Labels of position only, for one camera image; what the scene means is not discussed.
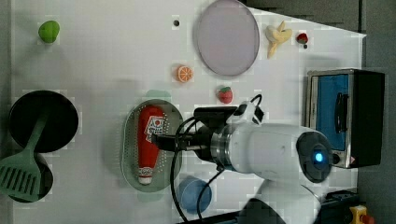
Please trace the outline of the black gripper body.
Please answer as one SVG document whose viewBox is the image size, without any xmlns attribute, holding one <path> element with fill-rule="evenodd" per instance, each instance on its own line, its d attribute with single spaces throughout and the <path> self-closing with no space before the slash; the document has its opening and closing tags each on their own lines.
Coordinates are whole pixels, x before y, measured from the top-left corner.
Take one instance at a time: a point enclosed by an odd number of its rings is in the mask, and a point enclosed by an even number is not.
<svg viewBox="0 0 396 224">
<path fill-rule="evenodd" d="M 202 126 L 193 133 L 181 133 L 177 135 L 179 150 L 191 150 L 203 160 L 214 162 L 211 155 L 212 137 L 226 126 L 227 119 L 236 110 L 236 106 L 212 106 L 198 107 L 193 111 L 193 122 L 201 123 Z"/>
</svg>

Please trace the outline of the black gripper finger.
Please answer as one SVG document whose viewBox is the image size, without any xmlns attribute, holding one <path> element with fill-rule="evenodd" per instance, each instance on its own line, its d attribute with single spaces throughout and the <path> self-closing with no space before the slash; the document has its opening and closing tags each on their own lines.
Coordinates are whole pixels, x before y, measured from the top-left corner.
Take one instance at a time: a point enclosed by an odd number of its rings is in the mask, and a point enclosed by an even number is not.
<svg viewBox="0 0 396 224">
<path fill-rule="evenodd" d="M 160 150 L 176 150 L 176 137 L 174 135 L 154 134 L 151 137 L 151 142 Z"/>
</svg>

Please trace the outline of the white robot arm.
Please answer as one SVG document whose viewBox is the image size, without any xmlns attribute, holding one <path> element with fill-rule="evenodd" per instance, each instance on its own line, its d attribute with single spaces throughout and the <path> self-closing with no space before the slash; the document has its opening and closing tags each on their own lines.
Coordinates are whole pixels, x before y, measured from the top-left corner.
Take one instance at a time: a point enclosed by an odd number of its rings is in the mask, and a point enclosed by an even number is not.
<svg viewBox="0 0 396 224">
<path fill-rule="evenodd" d="M 192 151 L 220 171 L 254 174 L 262 186 L 235 215 L 237 224 L 314 224 L 321 183 L 332 169 L 332 147 L 320 132 L 290 124 L 260 124 L 243 106 L 199 107 L 191 133 L 154 134 L 166 151 Z"/>
</svg>

